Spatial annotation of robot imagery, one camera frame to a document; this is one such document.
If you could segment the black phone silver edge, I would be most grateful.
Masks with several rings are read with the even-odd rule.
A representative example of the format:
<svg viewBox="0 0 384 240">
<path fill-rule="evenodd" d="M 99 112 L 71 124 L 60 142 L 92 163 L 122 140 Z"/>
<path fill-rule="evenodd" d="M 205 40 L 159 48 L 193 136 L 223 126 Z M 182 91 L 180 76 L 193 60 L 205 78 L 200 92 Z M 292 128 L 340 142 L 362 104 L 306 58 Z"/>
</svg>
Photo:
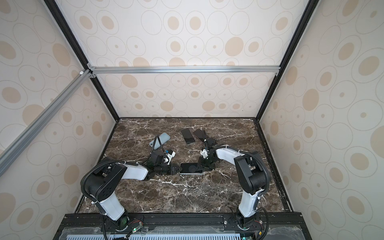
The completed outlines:
<svg viewBox="0 0 384 240">
<path fill-rule="evenodd" d="M 182 163 L 180 164 L 180 173 L 203 173 L 204 169 L 198 163 Z"/>
</svg>

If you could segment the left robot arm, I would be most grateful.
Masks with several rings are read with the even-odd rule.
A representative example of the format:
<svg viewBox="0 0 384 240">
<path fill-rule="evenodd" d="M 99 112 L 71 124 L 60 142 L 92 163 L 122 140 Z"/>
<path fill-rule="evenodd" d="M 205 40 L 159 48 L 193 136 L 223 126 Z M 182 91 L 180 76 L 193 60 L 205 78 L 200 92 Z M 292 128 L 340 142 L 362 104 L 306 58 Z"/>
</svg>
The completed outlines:
<svg viewBox="0 0 384 240">
<path fill-rule="evenodd" d="M 83 176 L 81 191 L 98 207 L 102 215 L 119 222 L 126 212 L 115 193 L 120 181 L 148 181 L 155 176 L 176 175 L 182 168 L 172 163 L 175 155 L 176 153 L 172 150 L 155 150 L 141 163 L 105 157 Z"/>
</svg>

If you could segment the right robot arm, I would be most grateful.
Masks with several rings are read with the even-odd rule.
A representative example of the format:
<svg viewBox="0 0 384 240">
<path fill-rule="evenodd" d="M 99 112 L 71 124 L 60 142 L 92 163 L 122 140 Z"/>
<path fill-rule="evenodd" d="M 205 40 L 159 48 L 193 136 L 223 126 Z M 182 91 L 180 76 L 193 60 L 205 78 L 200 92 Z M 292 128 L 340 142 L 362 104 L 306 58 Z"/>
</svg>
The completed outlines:
<svg viewBox="0 0 384 240">
<path fill-rule="evenodd" d="M 259 152 L 246 152 L 222 145 L 200 151 L 200 166 L 214 169 L 218 161 L 226 161 L 236 167 L 239 183 L 243 189 L 238 210 L 244 218 L 250 218 L 257 212 L 262 195 L 270 188 L 271 176 Z"/>
</svg>

